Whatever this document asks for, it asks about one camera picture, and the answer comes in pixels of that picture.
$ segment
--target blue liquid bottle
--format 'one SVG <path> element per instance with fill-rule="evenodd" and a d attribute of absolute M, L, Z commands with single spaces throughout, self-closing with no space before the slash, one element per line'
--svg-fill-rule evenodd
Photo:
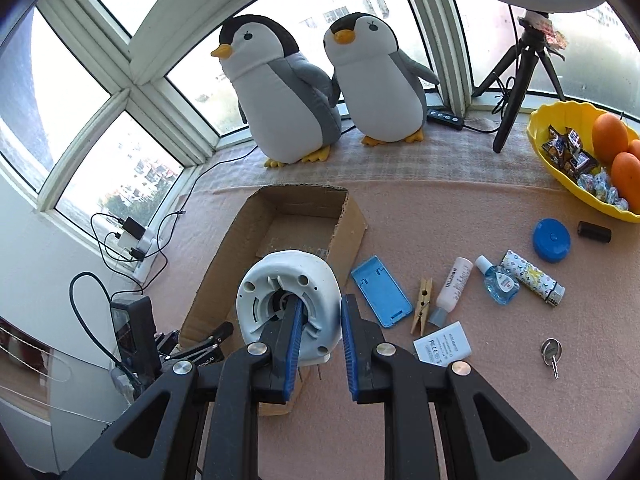
<path fill-rule="evenodd" d="M 484 256 L 478 256 L 476 267 L 484 274 L 484 286 L 496 303 L 509 303 L 520 290 L 520 283 L 503 266 L 494 266 Z"/>

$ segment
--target metal bolt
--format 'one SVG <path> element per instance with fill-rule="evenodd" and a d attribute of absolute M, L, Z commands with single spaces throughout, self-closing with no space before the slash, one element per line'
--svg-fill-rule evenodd
<path fill-rule="evenodd" d="M 267 351 L 267 345 L 258 341 L 257 343 L 251 343 L 246 351 L 251 355 L 262 355 Z"/>
<path fill-rule="evenodd" d="M 396 347 L 391 343 L 380 343 L 378 346 L 376 346 L 376 352 L 378 352 L 380 355 L 389 357 L 390 355 L 396 353 Z"/>
<path fill-rule="evenodd" d="M 178 361 L 174 364 L 174 373 L 178 375 L 184 375 L 191 372 L 193 365 L 189 361 Z"/>
<path fill-rule="evenodd" d="M 456 361 L 451 365 L 451 369 L 456 375 L 465 376 L 471 373 L 471 365 L 469 363 L 465 363 L 464 361 Z"/>

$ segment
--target cardboard box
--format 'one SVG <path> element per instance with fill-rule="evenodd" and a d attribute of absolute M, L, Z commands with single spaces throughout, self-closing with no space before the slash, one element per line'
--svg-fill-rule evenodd
<path fill-rule="evenodd" d="M 213 256 L 180 330 L 187 348 L 206 338 L 225 320 L 234 334 L 222 349 L 225 355 L 244 346 L 236 317 L 236 293 L 246 272 L 262 257 L 297 249 L 325 260 L 343 288 L 367 228 L 364 216 L 348 190 L 331 186 L 282 185 L 261 187 L 251 195 L 226 232 Z M 289 413 L 302 380 L 285 406 L 265 404 L 261 415 Z"/>

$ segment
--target checkered cloth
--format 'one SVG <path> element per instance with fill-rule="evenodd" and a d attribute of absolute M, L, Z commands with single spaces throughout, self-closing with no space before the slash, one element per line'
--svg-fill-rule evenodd
<path fill-rule="evenodd" d="M 497 126 L 488 119 L 467 119 L 466 124 L 483 130 Z M 343 129 L 350 125 L 345 121 Z M 545 171 L 531 149 L 525 123 L 514 124 L 499 154 L 492 150 L 494 135 L 466 129 L 458 132 L 434 123 L 427 123 L 424 132 L 423 142 L 401 141 L 370 147 L 361 144 L 362 133 L 353 129 L 331 147 L 326 162 L 298 162 L 284 168 L 265 168 L 266 157 L 258 149 L 244 160 L 220 164 L 204 175 L 196 192 L 266 184 L 389 180 L 489 182 L 560 189 L 560 184 Z M 242 156 L 254 146 L 253 142 L 246 142 L 221 150 L 207 163 L 207 168 Z"/>

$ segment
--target tree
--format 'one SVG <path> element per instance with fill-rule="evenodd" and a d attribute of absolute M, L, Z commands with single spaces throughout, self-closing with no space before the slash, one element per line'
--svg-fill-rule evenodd
<path fill-rule="evenodd" d="M 140 225 L 147 226 L 152 216 L 160 207 L 162 200 L 171 187 L 171 182 L 164 178 L 158 182 L 158 187 L 147 197 L 134 200 L 130 205 L 124 203 L 119 194 L 113 194 L 102 201 L 109 213 L 125 220 L 127 216 L 133 218 Z"/>

